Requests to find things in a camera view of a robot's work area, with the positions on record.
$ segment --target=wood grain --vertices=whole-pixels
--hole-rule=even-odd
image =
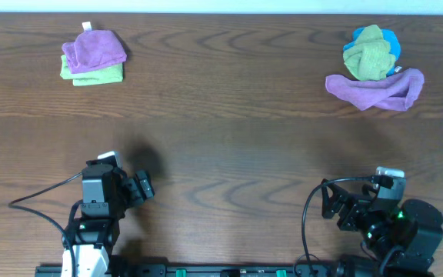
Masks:
[[[61,45],[81,22],[125,43],[125,81],[75,88]],[[328,94],[349,77],[341,48],[355,28],[395,31],[399,65],[426,83],[408,112],[359,112]],[[443,17],[358,15],[0,14],[0,276],[60,263],[60,236],[6,203],[118,149],[157,192],[121,221],[116,253],[171,262],[293,263],[300,217],[322,178],[404,169],[405,198],[443,212]],[[353,185],[347,189],[356,190]],[[79,182],[29,201],[65,224]],[[308,244],[321,259],[360,255],[311,204]],[[443,242],[432,270],[443,276]]]

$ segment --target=stacked towels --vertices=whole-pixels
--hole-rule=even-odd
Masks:
[[[416,68],[394,74],[400,54],[401,46],[393,31],[377,25],[359,28],[353,32],[353,42],[343,47],[345,65],[358,81],[330,75],[326,89],[361,111],[374,106],[405,112],[420,95],[425,77]]]
[[[112,31],[81,33],[74,42],[62,45],[61,77],[74,86],[122,82],[126,53]]]

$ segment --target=white robot part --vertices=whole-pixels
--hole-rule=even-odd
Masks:
[[[73,245],[77,277],[103,277],[108,268],[105,248],[95,249],[93,245]],[[72,276],[71,254],[66,249],[62,254],[61,277]]]
[[[375,170],[376,175],[386,175],[391,177],[404,178],[405,172],[401,169],[390,169],[383,166],[379,166]],[[378,189],[378,184],[374,184],[374,189]]]
[[[115,161],[117,162],[117,167],[122,169],[121,155],[117,151],[109,151],[109,152],[100,154],[100,155],[98,155],[97,159],[105,159],[105,158],[108,158],[110,156],[114,156],[115,157]]]

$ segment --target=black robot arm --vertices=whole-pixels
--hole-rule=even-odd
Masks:
[[[401,201],[405,190],[404,173],[378,168],[387,182],[376,181],[374,187],[363,185],[361,194],[351,194],[336,184],[322,188],[322,217],[339,214],[342,231],[360,232],[376,260],[346,256],[337,268],[337,276],[423,276],[442,240],[442,214],[427,202],[417,199]]]
[[[76,276],[102,277],[108,271],[112,249],[119,237],[119,220],[125,210],[141,205],[154,196],[148,173],[138,171],[128,178],[117,152],[108,152],[86,162],[82,170],[83,200],[73,206],[63,236],[62,276],[72,276],[70,251],[74,251]],[[75,219],[81,207],[82,216]]]

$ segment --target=pile of cloth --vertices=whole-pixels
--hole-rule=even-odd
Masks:
[[[74,86],[122,82],[127,55],[112,31],[85,30],[62,51],[61,77]]]
[[[328,92],[364,111],[372,106],[407,111],[418,98],[425,77],[416,68],[396,73],[401,46],[395,33],[377,25],[358,28],[353,42],[343,47],[346,68],[358,80],[341,75],[326,77]]]

